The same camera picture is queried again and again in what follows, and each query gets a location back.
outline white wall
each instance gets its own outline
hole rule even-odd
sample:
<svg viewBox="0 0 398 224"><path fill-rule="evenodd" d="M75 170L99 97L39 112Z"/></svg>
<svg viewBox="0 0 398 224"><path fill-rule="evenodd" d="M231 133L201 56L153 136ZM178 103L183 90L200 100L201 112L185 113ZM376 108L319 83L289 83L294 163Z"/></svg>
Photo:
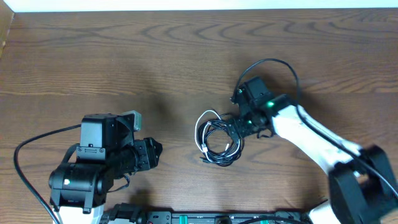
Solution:
<svg viewBox="0 0 398 224"><path fill-rule="evenodd" d="M5 0L14 12L398 7L398 0Z"/></svg>

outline bundled black cable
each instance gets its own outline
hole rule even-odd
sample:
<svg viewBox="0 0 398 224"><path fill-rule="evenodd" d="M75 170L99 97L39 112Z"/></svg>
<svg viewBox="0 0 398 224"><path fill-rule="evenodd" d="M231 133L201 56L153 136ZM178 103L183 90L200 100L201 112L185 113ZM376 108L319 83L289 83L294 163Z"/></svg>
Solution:
<svg viewBox="0 0 398 224"><path fill-rule="evenodd" d="M195 128L196 131L196 141L199 149L203 153L204 157L201 157L203 162L207 163L214 163L222 167L226 167L231 165L235 160L239 159L241 157L241 153L243 150L243 144L244 140L243 139L238 139L237 141L234 141L232 138L232 143L227 144L225 151L223 152L215 152L209 149L208 147L208 138L216 131L224 131L229 137L229 131L228 131L228 123L221 119L221 117L225 116L226 114L223 114L219 116L216 111L214 110L209 110L206 111L202 114L202 116L207 113L212 111L215 113L218 117L218 119L211 119L208 120L207 122L201 124L199 128Z"/></svg>

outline green connector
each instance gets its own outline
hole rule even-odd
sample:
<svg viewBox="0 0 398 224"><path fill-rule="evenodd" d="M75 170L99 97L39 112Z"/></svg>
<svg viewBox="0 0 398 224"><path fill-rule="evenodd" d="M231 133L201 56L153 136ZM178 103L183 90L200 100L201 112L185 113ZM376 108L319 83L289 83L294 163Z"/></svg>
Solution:
<svg viewBox="0 0 398 224"><path fill-rule="evenodd" d="M180 224L188 224L188 217L186 215L180 215Z"/></svg>

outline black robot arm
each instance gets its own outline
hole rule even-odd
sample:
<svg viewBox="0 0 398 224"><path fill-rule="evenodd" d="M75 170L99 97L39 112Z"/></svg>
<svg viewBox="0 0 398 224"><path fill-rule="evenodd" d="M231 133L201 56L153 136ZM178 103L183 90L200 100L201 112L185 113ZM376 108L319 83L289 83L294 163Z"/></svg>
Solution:
<svg viewBox="0 0 398 224"><path fill-rule="evenodd" d="M134 139L141 129L141 115L89 114L81 122L80 144L73 145L51 173L51 203L80 207L83 213L103 205L114 179L158 165L162 145L153 138ZM76 150L76 162L67 162Z"/></svg>

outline wood grain surface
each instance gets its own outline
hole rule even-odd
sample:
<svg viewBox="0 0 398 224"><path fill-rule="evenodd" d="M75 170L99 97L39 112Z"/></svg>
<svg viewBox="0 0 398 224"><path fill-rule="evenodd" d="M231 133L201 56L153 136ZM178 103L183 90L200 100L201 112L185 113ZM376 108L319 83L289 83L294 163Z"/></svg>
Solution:
<svg viewBox="0 0 398 224"><path fill-rule="evenodd" d="M0 222L50 223L14 170L21 141L88 113L129 110L143 116L136 136L152 136L164 151L156 169L109 194L106 208L266 211L322 202L326 175L279 137L247 138L230 167L199 160L196 119L209 108L236 112L229 97L238 76L269 57L296 69L315 119L346 139L378 144L398 174L398 9L20 13L0 60ZM285 67L267 63L254 75L294 96ZM77 129L21 150L22 170L44 198L51 171L79 137ZM398 223L398 215L384 222Z"/></svg>

